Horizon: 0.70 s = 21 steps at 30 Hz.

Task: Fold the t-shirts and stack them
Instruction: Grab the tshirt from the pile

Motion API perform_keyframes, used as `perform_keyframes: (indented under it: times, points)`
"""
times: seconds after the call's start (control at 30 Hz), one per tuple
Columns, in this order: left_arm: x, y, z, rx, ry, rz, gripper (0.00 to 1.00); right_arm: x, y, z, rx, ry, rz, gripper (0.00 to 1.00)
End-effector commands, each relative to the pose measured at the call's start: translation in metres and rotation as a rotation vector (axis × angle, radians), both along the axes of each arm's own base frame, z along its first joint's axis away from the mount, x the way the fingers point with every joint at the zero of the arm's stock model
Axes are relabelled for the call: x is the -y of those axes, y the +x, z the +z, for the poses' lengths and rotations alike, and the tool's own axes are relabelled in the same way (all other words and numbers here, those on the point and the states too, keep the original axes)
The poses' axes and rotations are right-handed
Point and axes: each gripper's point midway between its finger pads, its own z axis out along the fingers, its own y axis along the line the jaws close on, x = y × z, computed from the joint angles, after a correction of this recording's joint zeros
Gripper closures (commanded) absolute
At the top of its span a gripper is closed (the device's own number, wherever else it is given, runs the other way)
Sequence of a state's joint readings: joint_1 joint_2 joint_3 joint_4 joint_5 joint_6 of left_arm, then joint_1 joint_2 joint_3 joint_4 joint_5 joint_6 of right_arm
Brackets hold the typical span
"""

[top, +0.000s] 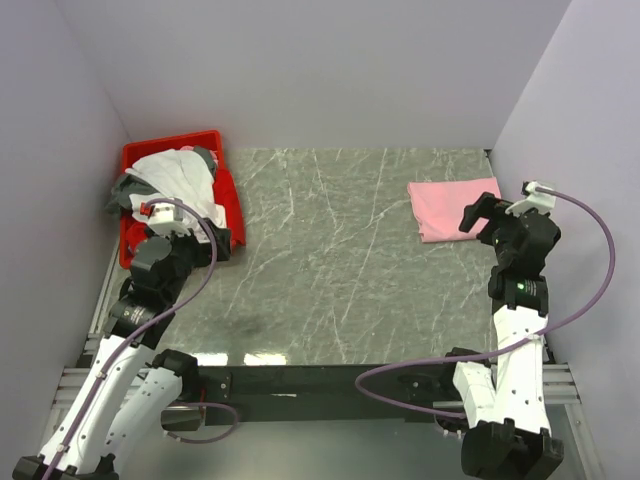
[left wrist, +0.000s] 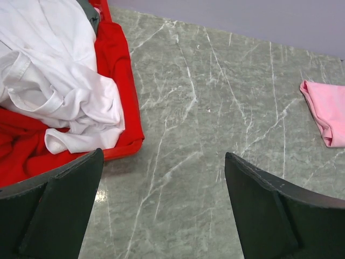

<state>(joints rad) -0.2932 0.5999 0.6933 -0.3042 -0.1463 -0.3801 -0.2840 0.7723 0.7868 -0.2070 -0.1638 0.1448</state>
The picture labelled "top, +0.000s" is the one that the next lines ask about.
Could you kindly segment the white t-shirt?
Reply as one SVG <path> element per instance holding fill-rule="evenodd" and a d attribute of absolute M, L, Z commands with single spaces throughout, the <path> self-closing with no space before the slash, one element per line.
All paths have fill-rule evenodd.
<path fill-rule="evenodd" d="M 219 167 L 211 172 L 198 154 L 181 149 L 169 149 L 139 159 L 125 173 L 144 180 L 157 192 L 151 195 L 130 195 L 133 218 L 146 225 L 145 218 L 139 212 L 140 205 L 157 198 L 161 202 L 170 198 L 181 201 L 197 212 L 200 218 L 211 221 L 215 227 L 225 229 L 225 210 L 216 205 L 212 189 L 218 170 Z M 184 209 L 183 211 L 190 235 L 193 234 L 200 243 L 207 243 L 209 238 L 197 219 Z"/>

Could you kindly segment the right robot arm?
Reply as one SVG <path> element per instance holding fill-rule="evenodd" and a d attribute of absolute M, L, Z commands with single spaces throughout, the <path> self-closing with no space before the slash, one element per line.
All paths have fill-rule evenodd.
<path fill-rule="evenodd" d="M 459 225 L 493 248 L 488 283 L 499 354 L 496 365 L 470 358 L 441 371 L 444 395 L 463 402 L 468 429 L 461 468 L 476 479 L 547 479 L 564 460 L 553 436 L 543 391 L 543 329 L 549 293 L 542 274 L 561 238 L 551 220 L 553 204 L 534 196 L 512 203 L 485 192 L 465 207 Z"/>

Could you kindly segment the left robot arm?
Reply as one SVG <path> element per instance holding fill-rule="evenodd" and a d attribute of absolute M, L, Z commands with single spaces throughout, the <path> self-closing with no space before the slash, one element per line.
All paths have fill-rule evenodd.
<path fill-rule="evenodd" d="M 20 458 L 15 479 L 116 479 L 144 434 L 174 401 L 201 391 L 195 357 L 156 350 L 194 269 L 217 259 L 217 230 L 153 235 L 141 241 L 111 307 L 98 352 L 66 417 L 34 456 Z"/>

